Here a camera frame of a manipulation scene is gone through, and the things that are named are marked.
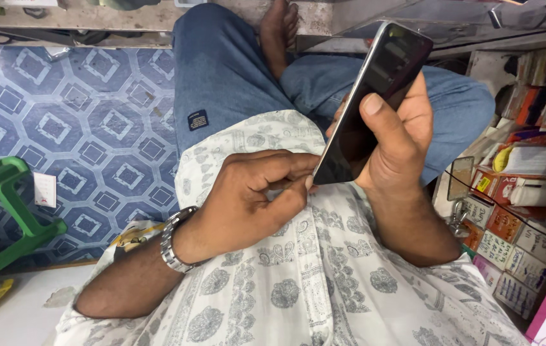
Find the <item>blue patterned floor mat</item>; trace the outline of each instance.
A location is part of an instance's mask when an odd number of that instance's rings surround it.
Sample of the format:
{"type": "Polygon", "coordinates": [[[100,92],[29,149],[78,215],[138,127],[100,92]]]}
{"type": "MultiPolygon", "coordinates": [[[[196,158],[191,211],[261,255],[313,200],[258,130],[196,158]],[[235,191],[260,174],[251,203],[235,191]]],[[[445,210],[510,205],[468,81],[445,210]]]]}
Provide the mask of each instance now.
{"type": "MultiPolygon", "coordinates": [[[[133,219],[178,210],[175,59],[162,49],[75,49],[49,62],[41,47],[0,47],[0,158],[57,177],[57,208],[21,198],[42,224],[68,231],[22,257],[44,266],[97,258],[133,219]]],[[[0,247],[21,229],[0,204],[0,247]]]]}

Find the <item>right hand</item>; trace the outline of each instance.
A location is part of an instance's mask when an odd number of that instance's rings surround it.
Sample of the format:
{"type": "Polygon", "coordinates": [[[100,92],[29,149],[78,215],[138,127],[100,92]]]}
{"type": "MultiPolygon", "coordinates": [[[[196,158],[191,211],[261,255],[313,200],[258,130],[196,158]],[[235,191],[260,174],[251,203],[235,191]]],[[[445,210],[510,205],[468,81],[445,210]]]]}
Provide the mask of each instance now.
{"type": "MultiPolygon", "coordinates": [[[[335,113],[328,136],[346,98],[335,113]]],[[[365,96],[359,110],[378,143],[356,184],[364,189],[369,200],[386,201],[420,192],[419,178],[433,133],[433,111],[423,73],[416,76],[397,111],[377,94],[365,96]]]]}
{"type": "Polygon", "coordinates": [[[248,248],[268,237],[307,204],[319,156],[288,150],[231,154],[207,199],[173,236],[185,263],[248,248]],[[283,188],[269,201],[266,192],[283,188]]]}

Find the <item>black cable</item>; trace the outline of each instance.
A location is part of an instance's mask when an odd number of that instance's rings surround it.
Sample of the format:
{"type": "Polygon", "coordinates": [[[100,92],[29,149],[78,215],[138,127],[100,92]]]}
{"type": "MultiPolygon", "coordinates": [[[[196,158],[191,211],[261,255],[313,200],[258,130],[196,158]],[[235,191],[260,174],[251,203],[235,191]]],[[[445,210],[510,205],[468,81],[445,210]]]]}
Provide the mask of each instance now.
{"type": "MultiPolygon", "coordinates": [[[[459,178],[455,177],[451,172],[448,172],[447,170],[444,170],[444,172],[448,173],[449,176],[453,177],[456,181],[458,181],[459,183],[467,186],[470,190],[474,190],[474,188],[472,188],[470,185],[467,185],[465,184],[464,182],[462,182],[459,178]]],[[[527,225],[528,227],[532,228],[534,231],[546,236],[546,233],[545,232],[542,232],[540,231],[539,229],[537,229],[536,227],[530,225],[528,222],[526,222],[525,220],[523,220],[523,218],[521,216],[518,216],[516,215],[515,213],[513,213],[510,209],[504,207],[503,205],[501,205],[500,203],[498,203],[496,200],[494,200],[492,197],[488,196],[485,194],[485,196],[491,200],[493,203],[495,203],[495,205],[497,205],[498,207],[504,209],[505,211],[509,212],[510,214],[512,214],[512,216],[516,217],[519,221],[521,221],[523,224],[527,225]]]]}

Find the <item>leg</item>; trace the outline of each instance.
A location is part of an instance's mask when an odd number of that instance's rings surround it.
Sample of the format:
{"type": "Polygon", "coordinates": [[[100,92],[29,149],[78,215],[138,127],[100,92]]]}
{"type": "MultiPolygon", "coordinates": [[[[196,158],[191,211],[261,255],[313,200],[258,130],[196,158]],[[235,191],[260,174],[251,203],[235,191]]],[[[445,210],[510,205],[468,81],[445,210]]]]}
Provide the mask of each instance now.
{"type": "MultiPolygon", "coordinates": [[[[303,114],[326,129],[358,75],[363,60],[308,55],[284,71],[280,85],[303,114]]],[[[434,111],[434,134],[421,175],[427,185],[484,130],[495,102],[483,83],[437,67],[423,67],[434,111]]]]}
{"type": "Polygon", "coordinates": [[[421,175],[423,185],[439,176],[487,127],[495,100],[469,77],[437,67],[423,67],[433,108],[433,139],[421,175]]]}
{"type": "Polygon", "coordinates": [[[252,27],[230,10],[195,6],[173,32],[179,154],[250,116],[294,108],[264,63],[252,27]],[[209,124],[191,131],[187,117],[200,110],[209,124]]]}

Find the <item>fingernail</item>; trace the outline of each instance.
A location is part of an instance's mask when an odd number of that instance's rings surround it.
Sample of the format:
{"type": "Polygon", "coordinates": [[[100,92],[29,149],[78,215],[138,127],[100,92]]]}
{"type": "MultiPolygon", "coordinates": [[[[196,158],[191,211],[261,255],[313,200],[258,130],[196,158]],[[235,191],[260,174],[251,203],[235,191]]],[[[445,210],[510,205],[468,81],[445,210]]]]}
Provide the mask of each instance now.
{"type": "Polygon", "coordinates": [[[312,185],[314,185],[314,176],[308,176],[307,179],[305,179],[305,188],[309,190],[312,185]]]}
{"type": "Polygon", "coordinates": [[[363,110],[369,115],[374,115],[382,108],[383,102],[381,97],[373,93],[363,102],[363,110]]]}

